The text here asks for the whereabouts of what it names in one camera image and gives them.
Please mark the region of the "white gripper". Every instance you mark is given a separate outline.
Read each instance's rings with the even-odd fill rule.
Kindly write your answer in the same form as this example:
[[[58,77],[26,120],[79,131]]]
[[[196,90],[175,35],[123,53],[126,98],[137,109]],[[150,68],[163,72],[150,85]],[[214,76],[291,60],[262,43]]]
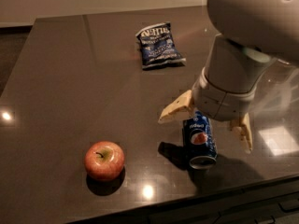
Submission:
[[[251,153],[253,141],[247,113],[256,89],[246,93],[222,91],[208,81],[205,71],[206,69],[203,68],[192,90],[182,93],[162,111],[158,122],[163,124],[190,119],[196,107],[203,115],[211,119],[230,120],[230,130],[235,134],[245,152]]]

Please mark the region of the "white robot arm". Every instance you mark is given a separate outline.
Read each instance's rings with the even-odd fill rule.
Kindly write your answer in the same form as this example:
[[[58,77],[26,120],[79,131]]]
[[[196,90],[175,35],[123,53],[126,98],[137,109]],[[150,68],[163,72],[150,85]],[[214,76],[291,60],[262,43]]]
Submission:
[[[259,79],[277,60],[299,62],[299,0],[207,0],[207,13],[219,33],[206,65],[159,121],[189,119],[199,110],[228,120],[251,151],[249,106]]]

